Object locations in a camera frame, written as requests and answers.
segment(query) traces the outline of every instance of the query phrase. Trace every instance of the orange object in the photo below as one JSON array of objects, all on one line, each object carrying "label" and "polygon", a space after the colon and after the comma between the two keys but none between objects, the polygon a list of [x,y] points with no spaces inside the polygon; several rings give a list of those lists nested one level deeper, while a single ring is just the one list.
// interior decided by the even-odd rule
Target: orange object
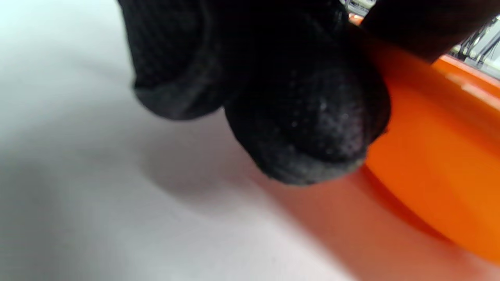
[{"label": "orange object", "polygon": [[388,132],[370,147],[367,167],[433,229],[500,264],[496,81],[470,75],[450,57],[431,67],[354,29],[392,101]]}]

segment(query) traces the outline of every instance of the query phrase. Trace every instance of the gloved hand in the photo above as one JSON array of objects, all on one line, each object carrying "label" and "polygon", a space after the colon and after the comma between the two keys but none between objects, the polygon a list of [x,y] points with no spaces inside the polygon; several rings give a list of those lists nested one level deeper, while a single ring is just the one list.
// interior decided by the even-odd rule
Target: gloved hand
[{"label": "gloved hand", "polygon": [[[140,102],[171,120],[224,107],[236,139],[273,179],[310,185],[352,172],[387,126],[389,94],[349,39],[338,0],[119,3]],[[380,0],[362,25],[431,62],[499,8]]]}]

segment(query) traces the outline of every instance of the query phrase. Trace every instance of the black glove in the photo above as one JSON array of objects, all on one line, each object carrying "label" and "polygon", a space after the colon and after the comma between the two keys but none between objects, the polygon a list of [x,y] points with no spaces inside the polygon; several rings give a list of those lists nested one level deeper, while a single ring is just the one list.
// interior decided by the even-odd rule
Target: black glove
[{"label": "black glove", "polygon": [[120,0],[138,99],[190,120],[225,107],[260,169],[309,185],[357,169],[390,99],[337,1]]}]

